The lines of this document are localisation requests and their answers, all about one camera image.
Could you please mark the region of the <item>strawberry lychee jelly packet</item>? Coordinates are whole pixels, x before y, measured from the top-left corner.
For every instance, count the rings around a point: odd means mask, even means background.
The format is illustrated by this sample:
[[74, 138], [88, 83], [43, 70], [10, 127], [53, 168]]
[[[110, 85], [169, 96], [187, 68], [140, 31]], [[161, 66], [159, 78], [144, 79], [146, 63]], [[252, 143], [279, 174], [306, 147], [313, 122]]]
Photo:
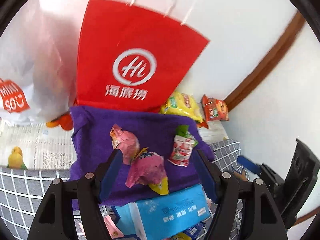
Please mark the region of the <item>strawberry lychee jelly packet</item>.
[[176, 166], [187, 167], [193, 148], [197, 145], [197, 140], [193, 137], [187, 138], [180, 135], [174, 137], [172, 153], [168, 161]]

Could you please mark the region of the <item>green triangular snack packet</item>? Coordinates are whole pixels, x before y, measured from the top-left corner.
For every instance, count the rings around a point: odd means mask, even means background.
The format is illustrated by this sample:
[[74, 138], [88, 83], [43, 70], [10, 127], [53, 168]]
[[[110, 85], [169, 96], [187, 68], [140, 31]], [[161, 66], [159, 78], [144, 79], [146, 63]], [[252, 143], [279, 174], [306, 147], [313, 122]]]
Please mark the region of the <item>green triangular snack packet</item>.
[[184, 137], [193, 141], [193, 147], [198, 145], [198, 141], [195, 137], [189, 132], [189, 125], [178, 125], [176, 127], [176, 135]]

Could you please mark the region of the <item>pink snack packet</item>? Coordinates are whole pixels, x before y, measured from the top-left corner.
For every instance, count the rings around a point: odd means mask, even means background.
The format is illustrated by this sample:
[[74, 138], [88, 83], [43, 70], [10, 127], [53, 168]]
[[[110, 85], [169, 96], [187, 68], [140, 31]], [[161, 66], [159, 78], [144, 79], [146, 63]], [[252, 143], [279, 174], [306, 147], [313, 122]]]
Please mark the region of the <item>pink snack packet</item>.
[[131, 165], [140, 149], [138, 138], [133, 133], [122, 130], [117, 124], [112, 126], [110, 137], [113, 148], [121, 150], [123, 154], [123, 164]]

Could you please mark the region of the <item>magenta snack packet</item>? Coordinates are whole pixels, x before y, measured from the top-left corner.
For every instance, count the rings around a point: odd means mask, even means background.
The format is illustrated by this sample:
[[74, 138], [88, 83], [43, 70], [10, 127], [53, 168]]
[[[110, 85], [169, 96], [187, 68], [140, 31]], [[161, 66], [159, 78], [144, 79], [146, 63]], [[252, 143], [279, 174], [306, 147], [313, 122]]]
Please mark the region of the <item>magenta snack packet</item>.
[[156, 152], [143, 151], [131, 163], [125, 185], [128, 188], [136, 184], [158, 185], [165, 178], [164, 158]]

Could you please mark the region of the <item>long pink candy bar wrapper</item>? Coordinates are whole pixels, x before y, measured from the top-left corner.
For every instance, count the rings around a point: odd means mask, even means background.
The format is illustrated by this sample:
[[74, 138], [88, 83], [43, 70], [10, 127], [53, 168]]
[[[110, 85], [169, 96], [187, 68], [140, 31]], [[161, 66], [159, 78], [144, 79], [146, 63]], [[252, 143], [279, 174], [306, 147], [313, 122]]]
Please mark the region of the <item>long pink candy bar wrapper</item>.
[[124, 234], [118, 229], [118, 227], [113, 222], [111, 216], [105, 216], [104, 222], [107, 227], [107, 230], [112, 239], [118, 239], [124, 237]]

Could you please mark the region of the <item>blue cookie packet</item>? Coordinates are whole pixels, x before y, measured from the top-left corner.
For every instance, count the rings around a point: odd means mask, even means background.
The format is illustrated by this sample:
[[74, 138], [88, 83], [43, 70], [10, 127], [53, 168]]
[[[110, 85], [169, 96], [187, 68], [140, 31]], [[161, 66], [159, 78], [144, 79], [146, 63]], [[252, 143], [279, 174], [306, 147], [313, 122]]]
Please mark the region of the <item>blue cookie packet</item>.
[[197, 239], [201, 235], [201, 232], [205, 229], [205, 222], [199, 222], [184, 231], [183, 234], [187, 236], [187, 239]]

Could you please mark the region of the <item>yellow triangular snack packet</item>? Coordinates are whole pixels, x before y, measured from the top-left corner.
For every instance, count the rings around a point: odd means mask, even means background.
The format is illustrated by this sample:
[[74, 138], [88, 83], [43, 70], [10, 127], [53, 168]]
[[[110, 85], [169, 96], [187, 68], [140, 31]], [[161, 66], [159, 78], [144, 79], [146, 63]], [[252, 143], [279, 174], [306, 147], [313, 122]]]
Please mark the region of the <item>yellow triangular snack packet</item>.
[[[140, 152], [142, 153], [143, 151], [149, 151], [148, 148], [143, 148]], [[159, 195], [167, 195], [169, 194], [169, 183], [168, 183], [168, 177], [165, 178], [160, 184], [158, 185], [153, 185], [149, 184], [148, 187], [152, 189], [152, 191], [156, 192]]]

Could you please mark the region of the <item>grey checked bed sheet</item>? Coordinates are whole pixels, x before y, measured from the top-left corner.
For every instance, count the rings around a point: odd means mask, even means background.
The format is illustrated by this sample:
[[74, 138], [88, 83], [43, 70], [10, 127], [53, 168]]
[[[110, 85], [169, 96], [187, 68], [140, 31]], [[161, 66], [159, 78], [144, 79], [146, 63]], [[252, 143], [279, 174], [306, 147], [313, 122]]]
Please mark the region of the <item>grey checked bed sheet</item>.
[[[214, 163], [225, 171], [237, 171], [248, 179], [248, 172], [236, 159], [240, 142], [225, 139], [209, 144]], [[1, 218], [16, 239], [27, 239], [32, 220], [52, 180], [68, 180], [70, 170], [17, 170], [1, 168]]]

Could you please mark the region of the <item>newspaper print sheet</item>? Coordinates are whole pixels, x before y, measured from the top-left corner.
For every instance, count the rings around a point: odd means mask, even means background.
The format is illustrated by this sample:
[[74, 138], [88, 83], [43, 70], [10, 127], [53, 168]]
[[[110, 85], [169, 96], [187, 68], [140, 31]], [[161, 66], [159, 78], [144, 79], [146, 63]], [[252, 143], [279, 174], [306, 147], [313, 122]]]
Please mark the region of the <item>newspaper print sheet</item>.
[[[73, 126], [71, 114], [68, 118]], [[208, 128], [198, 128], [206, 144], [227, 137], [220, 121]], [[1, 166], [22, 170], [70, 170], [77, 160], [72, 141], [74, 126], [65, 131], [60, 125], [48, 128], [46, 124], [10, 126], [1, 121]]]

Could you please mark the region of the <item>purple towel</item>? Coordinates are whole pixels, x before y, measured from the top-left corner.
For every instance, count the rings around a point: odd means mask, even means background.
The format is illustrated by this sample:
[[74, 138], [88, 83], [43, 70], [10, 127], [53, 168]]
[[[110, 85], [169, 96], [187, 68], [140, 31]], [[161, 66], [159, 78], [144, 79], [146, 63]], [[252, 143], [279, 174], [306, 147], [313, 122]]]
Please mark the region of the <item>purple towel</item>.
[[[191, 160], [187, 167], [179, 167], [167, 161], [173, 150], [178, 125], [189, 125], [189, 132], [199, 142], [195, 148], [199, 148], [209, 161], [215, 160], [213, 150], [199, 135], [195, 121], [188, 117], [116, 111], [89, 106], [72, 107], [71, 117], [74, 126], [72, 141], [77, 160], [71, 166], [70, 180], [77, 180], [87, 172], [94, 172], [100, 163], [107, 161], [113, 151], [110, 131], [114, 124], [133, 133], [139, 141], [140, 148], [148, 147], [148, 150], [163, 156], [169, 181], [169, 193], [200, 182]], [[141, 184], [128, 188], [125, 181], [129, 169], [128, 165], [121, 166], [111, 194], [103, 201], [103, 205], [124, 206], [130, 202], [158, 195], [148, 186]]]

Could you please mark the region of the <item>orange chips bag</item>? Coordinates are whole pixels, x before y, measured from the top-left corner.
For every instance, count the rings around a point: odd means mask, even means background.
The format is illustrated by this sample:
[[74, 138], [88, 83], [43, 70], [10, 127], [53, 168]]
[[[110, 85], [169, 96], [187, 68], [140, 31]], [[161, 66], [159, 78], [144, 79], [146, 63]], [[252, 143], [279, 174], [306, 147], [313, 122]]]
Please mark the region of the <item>orange chips bag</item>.
[[204, 94], [201, 100], [204, 117], [208, 121], [228, 121], [229, 111], [226, 103], [223, 100], [209, 98]]

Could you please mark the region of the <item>blue tissue pack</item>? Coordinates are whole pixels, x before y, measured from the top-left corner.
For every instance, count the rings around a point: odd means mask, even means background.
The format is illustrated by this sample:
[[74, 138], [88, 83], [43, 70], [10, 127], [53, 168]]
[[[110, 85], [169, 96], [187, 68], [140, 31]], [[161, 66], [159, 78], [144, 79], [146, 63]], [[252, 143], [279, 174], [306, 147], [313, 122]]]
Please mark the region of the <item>blue tissue pack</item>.
[[126, 237], [165, 239], [180, 233], [210, 216], [202, 186], [165, 196], [113, 206], [116, 226]]

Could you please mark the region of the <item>yellow chips bag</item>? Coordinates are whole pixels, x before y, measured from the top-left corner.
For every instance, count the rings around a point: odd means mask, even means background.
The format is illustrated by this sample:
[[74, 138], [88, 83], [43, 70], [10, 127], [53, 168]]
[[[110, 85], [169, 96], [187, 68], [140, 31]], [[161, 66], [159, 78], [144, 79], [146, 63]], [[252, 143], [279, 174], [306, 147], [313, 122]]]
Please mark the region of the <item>yellow chips bag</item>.
[[174, 91], [165, 104], [161, 106], [160, 114], [180, 115], [202, 123], [203, 117], [197, 102], [191, 95]]

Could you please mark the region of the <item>red paper shopping bag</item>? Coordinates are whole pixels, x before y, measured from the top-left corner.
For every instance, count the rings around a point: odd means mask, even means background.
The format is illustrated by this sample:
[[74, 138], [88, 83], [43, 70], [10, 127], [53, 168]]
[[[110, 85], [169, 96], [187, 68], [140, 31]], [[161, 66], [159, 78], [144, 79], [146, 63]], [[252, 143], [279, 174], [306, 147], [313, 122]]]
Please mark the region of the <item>red paper shopping bag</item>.
[[208, 44], [183, 22], [117, 0], [89, 0], [81, 26], [76, 103], [158, 112]]

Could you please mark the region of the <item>brown wooden door frame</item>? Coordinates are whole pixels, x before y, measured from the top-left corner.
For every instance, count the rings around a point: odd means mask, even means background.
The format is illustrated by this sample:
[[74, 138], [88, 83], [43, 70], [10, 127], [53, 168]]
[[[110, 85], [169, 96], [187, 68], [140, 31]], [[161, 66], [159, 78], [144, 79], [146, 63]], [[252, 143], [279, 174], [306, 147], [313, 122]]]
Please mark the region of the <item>brown wooden door frame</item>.
[[295, 42], [306, 23], [300, 12], [296, 12], [284, 32], [253, 71], [225, 98], [228, 110], [233, 110], [274, 70]]

